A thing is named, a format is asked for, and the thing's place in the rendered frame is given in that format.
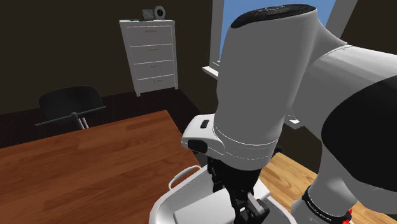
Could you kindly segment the window with white frame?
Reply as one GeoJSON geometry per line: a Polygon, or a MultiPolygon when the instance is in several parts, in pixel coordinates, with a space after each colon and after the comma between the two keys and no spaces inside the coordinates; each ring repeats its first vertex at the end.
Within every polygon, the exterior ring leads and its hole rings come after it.
{"type": "Polygon", "coordinates": [[[211,57],[218,72],[215,126],[280,129],[292,111],[307,128],[320,129],[331,110],[309,101],[319,90],[309,71],[347,43],[323,25],[315,6],[249,2],[233,14],[223,7],[221,16],[212,16],[224,37],[211,57]]]}

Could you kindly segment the brown wooden table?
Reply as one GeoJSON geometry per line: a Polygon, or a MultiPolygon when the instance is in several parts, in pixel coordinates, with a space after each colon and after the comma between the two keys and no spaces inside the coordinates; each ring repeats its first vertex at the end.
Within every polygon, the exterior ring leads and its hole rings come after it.
{"type": "Polygon", "coordinates": [[[166,111],[0,149],[0,224],[148,224],[197,159],[166,111]]]}

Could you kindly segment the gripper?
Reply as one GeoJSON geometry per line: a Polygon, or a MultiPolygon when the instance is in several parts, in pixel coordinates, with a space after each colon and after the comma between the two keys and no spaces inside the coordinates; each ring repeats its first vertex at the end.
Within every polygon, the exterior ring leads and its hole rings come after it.
{"type": "Polygon", "coordinates": [[[207,171],[213,182],[213,193],[223,188],[232,193],[230,200],[235,211],[233,224],[262,224],[270,209],[262,200],[253,196],[253,187],[261,169],[243,171],[230,167],[221,160],[208,157],[207,171]]]}

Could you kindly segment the black chair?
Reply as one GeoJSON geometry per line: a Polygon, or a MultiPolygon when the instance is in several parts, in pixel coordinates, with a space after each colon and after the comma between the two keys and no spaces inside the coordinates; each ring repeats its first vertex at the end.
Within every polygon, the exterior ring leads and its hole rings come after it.
{"type": "Polygon", "coordinates": [[[46,121],[37,123],[37,127],[74,122],[81,130],[89,128],[85,119],[87,116],[96,115],[106,108],[99,92],[91,86],[54,90],[39,98],[39,106],[46,121]]]}

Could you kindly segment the white chest of drawers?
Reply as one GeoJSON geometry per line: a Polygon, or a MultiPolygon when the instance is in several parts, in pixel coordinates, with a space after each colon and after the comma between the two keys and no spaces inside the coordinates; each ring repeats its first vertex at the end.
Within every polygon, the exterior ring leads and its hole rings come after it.
{"type": "Polygon", "coordinates": [[[142,14],[142,20],[119,21],[136,96],[178,89],[175,21],[165,19],[162,6],[142,14]]]}

